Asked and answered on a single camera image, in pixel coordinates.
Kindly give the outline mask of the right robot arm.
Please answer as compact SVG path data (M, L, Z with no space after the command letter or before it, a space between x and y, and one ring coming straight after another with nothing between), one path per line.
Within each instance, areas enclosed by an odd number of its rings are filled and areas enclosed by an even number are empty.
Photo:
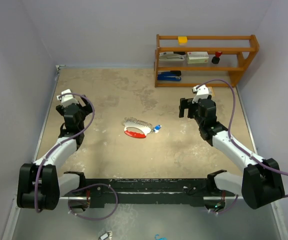
M208 174L206 190L212 196L228 191L243 197L246 204L256 210L285 197L279 164L272 158L264 159L242 146L227 127L217 120L216 103L211 96L194 102L191 98L179 101L179 117L187 116L198 124L201 138L228 157L242 176L226 170Z

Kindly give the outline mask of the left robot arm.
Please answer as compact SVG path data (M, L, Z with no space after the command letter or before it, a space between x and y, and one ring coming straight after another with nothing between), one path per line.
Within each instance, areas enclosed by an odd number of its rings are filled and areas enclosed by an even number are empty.
M66 173L59 178L57 170L82 145L89 127L84 121L88 115L95 115L95 109L85 95L78 95L69 89L56 98L60 101L56 110L64 118L56 143L41 158L23 164L19 170L17 206L34 209L37 213L54 210L60 197L70 191L75 196L82 196L87 191L82 173Z

